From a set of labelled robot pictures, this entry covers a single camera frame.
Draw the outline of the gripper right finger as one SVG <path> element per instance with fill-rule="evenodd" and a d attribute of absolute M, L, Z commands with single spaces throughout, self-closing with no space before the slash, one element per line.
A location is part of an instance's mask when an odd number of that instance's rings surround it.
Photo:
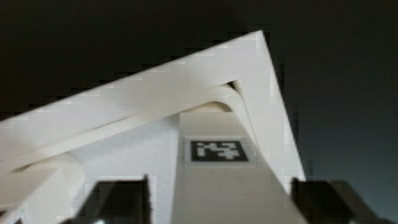
<path fill-rule="evenodd" d="M 346 181 L 293 179 L 291 199 L 309 224 L 385 224 Z"/>

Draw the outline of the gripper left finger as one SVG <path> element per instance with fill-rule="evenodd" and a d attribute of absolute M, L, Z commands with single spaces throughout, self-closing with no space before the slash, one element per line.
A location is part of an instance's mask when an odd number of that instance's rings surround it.
<path fill-rule="evenodd" d="M 149 178 L 99 181 L 76 215 L 58 224 L 151 224 Z"/>

